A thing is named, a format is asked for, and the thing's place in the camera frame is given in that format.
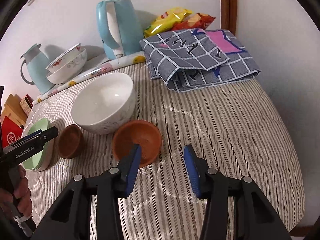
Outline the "person's left hand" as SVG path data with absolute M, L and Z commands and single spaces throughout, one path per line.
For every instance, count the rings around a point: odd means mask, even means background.
M 25 217 L 31 216 L 33 211 L 31 191 L 29 189 L 28 179 L 26 178 L 26 170 L 23 166 L 19 165 L 18 171 L 20 174 L 20 183 L 16 187 L 14 195 L 2 188 L 0 189 L 1 209 L 8 219 L 12 219 L 12 211 L 9 207 L 9 203 L 13 203 L 13 197 L 19 200 L 17 209 Z

